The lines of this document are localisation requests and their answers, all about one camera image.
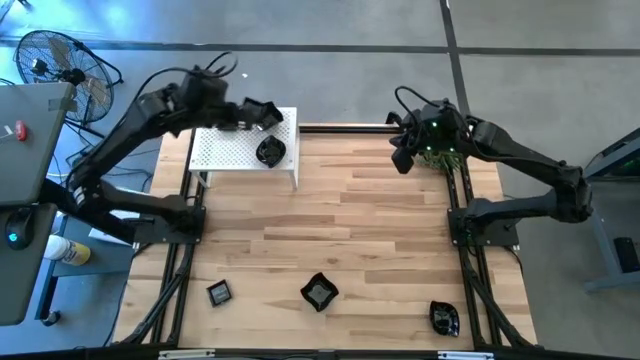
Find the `black floor fan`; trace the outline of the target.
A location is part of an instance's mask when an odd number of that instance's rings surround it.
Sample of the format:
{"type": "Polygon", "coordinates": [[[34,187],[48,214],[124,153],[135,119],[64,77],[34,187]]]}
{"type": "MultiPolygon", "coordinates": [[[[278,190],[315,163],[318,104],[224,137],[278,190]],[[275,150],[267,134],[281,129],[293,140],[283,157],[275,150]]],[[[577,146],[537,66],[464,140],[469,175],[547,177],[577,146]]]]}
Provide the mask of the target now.
{"type": "Polygon", "coordinates": [[[112,109],[115,87],[122,72],[84,42],[52,30],[33,30],[17,42],[14,63],[26,84],[68,83],[75,91],[75,106],[65,121],[95,135],[91,125],[112,109]]]}

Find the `white table edge bracket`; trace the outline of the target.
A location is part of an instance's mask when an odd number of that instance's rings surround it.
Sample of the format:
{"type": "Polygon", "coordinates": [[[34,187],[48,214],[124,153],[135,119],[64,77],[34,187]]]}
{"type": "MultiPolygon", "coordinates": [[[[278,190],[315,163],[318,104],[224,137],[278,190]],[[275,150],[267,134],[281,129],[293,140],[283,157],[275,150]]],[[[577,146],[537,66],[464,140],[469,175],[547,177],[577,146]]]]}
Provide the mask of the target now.
{"type": "Polygon", "coordinates": [[[203,360],[215,356],[212,349],[179,349],[160,351],[158,360],[203,360]]]}
{"type": "Polygon", "coordinates": [[[495,360],[495,356],[490,352],[472,351],[438,351],[438,360],[495,360]]]}

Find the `white bottle yellow label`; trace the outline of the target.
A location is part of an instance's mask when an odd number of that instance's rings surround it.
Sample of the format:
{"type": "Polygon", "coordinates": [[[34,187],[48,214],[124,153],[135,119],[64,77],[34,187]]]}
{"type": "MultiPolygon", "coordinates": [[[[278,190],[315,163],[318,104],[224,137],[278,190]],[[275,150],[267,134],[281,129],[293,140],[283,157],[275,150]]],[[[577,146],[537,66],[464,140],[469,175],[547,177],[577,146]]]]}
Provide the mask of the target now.
{"type": "Polygon", "coordinates": [[[58,235],[49,236],[44,252],[44,258],[72,266],[85,264],[90,256],[91,249],[86,245],[58,235]]]}

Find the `green artificial potted plant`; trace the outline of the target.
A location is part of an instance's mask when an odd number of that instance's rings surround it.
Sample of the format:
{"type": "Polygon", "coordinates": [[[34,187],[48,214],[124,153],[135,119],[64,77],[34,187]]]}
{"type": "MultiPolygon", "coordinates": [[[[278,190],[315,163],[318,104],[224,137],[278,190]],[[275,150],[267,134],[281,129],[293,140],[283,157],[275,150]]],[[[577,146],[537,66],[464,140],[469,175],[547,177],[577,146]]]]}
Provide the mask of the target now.
{"type": "Polygon", "coordinates": [[[418,164],[427,166],[441,173],[453,173],[462,167],[462,157],[455,152],[444,151],[423,151],[419,152],[414,159],[418,164]]]}

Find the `grey desk foot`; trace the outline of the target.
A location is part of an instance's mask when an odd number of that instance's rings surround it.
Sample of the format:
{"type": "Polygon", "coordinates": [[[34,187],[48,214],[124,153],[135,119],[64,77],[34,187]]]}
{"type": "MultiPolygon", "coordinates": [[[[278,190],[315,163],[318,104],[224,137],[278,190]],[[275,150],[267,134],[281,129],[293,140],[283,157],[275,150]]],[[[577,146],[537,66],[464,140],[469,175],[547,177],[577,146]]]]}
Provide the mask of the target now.
{"type": "Polygon", "coordinates": [[[72,266],[50,262],[47,266],[44,287],[35,313],[35,319],[44,326],[55,324],[61,317],[59,310],[51,309],[56,286],[61,277],[125,273],[130,269],[134,254],[132,247],[92,238],[87,238],[83,244],[91,249],[91,256],[84,265],[72,266]]]}

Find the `white perforated metal shelf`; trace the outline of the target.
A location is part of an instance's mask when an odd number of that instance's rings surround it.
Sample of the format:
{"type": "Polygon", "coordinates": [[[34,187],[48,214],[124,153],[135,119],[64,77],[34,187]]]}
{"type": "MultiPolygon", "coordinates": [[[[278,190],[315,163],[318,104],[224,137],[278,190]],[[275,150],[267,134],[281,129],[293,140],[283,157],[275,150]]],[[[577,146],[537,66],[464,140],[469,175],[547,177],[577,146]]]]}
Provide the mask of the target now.
{"type": "Polygon", "coordinates": [[[279,107],[284,120],[266,131],[221,131],[215,128],[197,128],[188,170],[205,188],[211,186],[214,174],[230,171],[275,171],[287,173],[292,189],[299,184],[300,129],[296,107],[279,107]],[[285,153],[273,168],[262,164],[256,150],[269,135],[282,141],[285,153]]]}

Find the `black box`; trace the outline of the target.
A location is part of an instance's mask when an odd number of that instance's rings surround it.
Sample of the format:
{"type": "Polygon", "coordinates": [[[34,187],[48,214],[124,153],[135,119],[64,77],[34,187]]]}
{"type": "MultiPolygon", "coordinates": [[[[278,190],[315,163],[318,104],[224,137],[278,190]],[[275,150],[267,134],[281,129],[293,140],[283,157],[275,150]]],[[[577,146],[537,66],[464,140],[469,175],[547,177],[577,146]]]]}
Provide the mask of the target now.
{"type": "Polygon", "coordinates": [[[618,237],[613,240],[619,265],[623,273],[640,271],[640,259],[638,258],[634,242],[629,237],[618,237]]]}

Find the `black computer mouse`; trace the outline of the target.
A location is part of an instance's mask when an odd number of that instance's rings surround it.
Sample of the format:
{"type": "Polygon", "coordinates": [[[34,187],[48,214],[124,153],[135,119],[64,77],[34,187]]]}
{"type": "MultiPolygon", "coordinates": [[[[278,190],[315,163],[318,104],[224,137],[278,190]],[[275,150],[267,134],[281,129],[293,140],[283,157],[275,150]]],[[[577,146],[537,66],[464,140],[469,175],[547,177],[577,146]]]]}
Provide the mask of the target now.
{"type": "Polygon", "coordinates": [[[13,211],[6,220],[5,235],[8,246],[13,250],[26,249],[33,238],[33,211],[22,207],[13,211]]]}

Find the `black cup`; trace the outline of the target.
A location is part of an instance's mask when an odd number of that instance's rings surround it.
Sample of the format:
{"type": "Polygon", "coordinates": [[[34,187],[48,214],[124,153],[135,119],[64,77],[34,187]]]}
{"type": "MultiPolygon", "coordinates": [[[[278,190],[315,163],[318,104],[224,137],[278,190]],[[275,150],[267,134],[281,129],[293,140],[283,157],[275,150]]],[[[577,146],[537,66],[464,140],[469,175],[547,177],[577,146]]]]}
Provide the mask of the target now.
{"type": "Polygon", "coordinates": [[[221,280],[206,288],[212,307],[220,306],[232,299],[231,288],[226,280],[221,280]]]}

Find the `black aluminium frame rail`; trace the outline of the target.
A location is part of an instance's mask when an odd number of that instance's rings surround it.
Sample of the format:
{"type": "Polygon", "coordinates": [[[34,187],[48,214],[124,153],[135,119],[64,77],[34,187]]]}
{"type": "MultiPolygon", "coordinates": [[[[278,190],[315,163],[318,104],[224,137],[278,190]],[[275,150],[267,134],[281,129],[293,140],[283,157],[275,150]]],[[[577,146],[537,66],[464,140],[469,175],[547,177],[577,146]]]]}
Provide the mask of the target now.
{"type": "Polygon", "coordinates": [[[315,134],[399,134],[400,129],[393,126],[365,126],[364,124],[303,124],[300,127],[301,133],[315,134]]]}
{"type": "MultiPolygon", "coordinates": [[[[158,360],[160,351],[179,350],[168,344],[117,344],[118,350],[133,357],[158,360]]],[[[245,360],[438,360],[438,351],[490,352],[495,360],[636,360],[632,358],[551,351],[542,348],[481,348],[476,350],[336,350],[336,349],[232,349],[200,348],[215,351],[215,360],[232,358],[245,360]]]]}

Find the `dark grey desk top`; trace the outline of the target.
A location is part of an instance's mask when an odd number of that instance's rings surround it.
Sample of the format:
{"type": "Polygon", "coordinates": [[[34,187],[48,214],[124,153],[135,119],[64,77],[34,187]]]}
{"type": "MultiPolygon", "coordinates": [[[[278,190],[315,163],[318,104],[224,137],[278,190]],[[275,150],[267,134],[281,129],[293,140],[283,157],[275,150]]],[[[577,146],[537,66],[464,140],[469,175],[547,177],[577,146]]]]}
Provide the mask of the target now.
{"type": "Polygon", "coordinates": [[[11,249],[5,235],[7,218],[22,207],[7,208],[0,212],[0,326],[17,325],[26,316],[57,211],[53,204],[24,207],[30,207],[33,211],[33,238],[23,250],[11,249]]]}

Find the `grey metal cart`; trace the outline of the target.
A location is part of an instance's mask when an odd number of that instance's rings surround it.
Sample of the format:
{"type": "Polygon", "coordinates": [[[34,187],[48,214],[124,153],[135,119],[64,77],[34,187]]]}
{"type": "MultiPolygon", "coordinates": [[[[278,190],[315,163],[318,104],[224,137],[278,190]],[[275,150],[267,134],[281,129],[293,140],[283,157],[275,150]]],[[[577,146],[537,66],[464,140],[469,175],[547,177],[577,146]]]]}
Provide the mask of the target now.
{"type": "Polygon", "coordinates": [[[640,127],[596,153],[585,167],[585,178],[593,187],[589,224],[606,269],[585,282],[585,290],[640,287],[640,271],[621,271],[613,242],[631,238],[640,259],[640,127]]]}

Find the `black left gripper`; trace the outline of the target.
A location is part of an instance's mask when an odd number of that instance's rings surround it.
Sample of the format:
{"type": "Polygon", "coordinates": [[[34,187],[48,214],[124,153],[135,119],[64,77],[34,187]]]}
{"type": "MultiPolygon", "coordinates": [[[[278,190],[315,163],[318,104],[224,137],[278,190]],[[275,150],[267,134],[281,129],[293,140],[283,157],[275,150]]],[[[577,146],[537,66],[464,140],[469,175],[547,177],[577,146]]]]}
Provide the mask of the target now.
{"type": "MultiPolygon", "coordinates": [[[[243,109],[246,111],[261,111],[264,104],[260,101],[245,98],[243,109]]],[[[224,98],[216,100],[209,106],[210,127],[220,131],[262,130],[262,116],[260,114],[248,114],[243,118],[241,107],[234,102],[228,102],[224,98]]]]}

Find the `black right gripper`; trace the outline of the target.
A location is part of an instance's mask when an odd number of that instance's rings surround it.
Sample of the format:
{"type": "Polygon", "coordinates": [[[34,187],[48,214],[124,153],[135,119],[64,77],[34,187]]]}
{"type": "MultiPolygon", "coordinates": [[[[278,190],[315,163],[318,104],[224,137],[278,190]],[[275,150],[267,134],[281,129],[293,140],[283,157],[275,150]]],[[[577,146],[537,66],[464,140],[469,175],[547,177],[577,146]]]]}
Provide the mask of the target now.
{"type": "Polygon", "coordinates": [[[423,107],[421,110],[413,110],[397,121],[401,129],[397,140],[397,146],[400,148],[396,148],[393,152],[392,162],[400,174],[408,173],[414,165],[410,150],[435,149],[437,118],[436,107],[423,107]]]}

